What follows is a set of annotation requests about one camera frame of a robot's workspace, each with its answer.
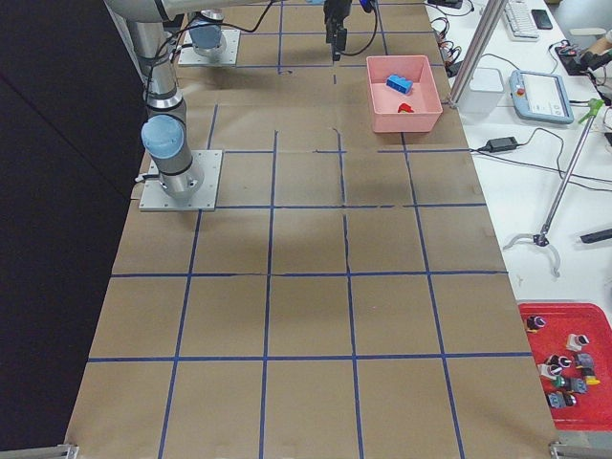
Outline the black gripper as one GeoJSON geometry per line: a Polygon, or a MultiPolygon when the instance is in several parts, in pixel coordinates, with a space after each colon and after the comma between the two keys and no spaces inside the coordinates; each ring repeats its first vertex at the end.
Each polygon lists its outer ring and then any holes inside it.
{"type": "Polygon", "coordinates": [[[350,15],[351,0],[325,0],[323,3],[324,24],[329,31],[329,44],[333,61],[340,61],[345,52],[347,30],[343,21],[350,15]]]}

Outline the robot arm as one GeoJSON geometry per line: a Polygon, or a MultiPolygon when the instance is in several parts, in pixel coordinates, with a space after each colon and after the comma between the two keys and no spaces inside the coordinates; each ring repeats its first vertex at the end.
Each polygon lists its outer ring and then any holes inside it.
{"type": "Polygon", "coordinates": [[[109,13],[124,23],[127,46],[142,79],[147,121],[142,143],[158,170],[158,188],[178,201],[192,198],[207,173],[198,164],[186,138],[186,102],[173,58],[185,34],[191,48],[204,57],[222,53],[229,43],[225,32],[256,32],[274,5],[265,9],[249,28],[231,24],[223,9],[247,6],[247,1],[107,1],[109,13]]]}
{"type": "Polygon", "coordinates": [[[189,30],[189,35],[196,54],[213,57],[223,51],[221,23],[224,18],[224,14],[219,9],[202,10],[193,14],[190,19],[192,29],[189,30]]]}

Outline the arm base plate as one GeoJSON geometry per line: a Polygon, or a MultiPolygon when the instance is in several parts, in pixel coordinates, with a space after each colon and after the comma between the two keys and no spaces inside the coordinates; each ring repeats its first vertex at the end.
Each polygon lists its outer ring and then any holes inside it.
{"type": "Polygon", "coordinates": [[[192,164],[177,176],[162,174],[151,162],[143,181],[141,211],[215,211],[222,150],[193,150],[192,164]]]}
{"type": "Polygon", "coordinates": [[[193,45],[190,32],[185,38],[178,55],[178,65],[182,67],[229,67],[235,66],[238,57],[240,32],[223,29],[220,43],[215,48],[193,45]]]}

